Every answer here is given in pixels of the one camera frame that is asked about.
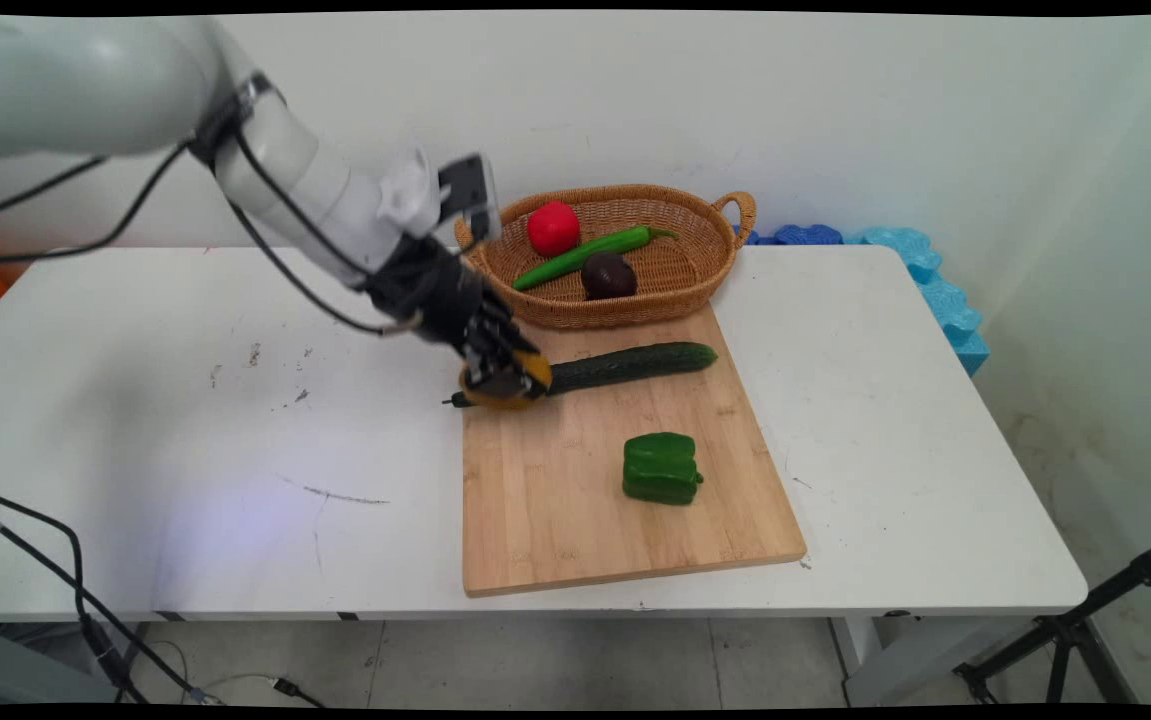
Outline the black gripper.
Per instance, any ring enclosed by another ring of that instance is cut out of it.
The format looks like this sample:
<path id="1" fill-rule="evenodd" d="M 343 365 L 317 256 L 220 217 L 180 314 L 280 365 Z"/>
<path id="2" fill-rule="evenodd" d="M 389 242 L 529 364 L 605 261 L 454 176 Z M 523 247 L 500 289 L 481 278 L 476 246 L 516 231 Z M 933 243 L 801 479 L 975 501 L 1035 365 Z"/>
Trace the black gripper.
<path id="1" fill-rule="evenodd" d="M 424 340 L 464 351 L 465 395 L 521 397 L 528 374 L 548 374 L 547 357 L 521 332 L 505 301 L 488 299 L 487 317 L 474 317 L 485 306 L 487 284 L 433 238 L 401 238 L 366 279 L 365 294 Z"/>

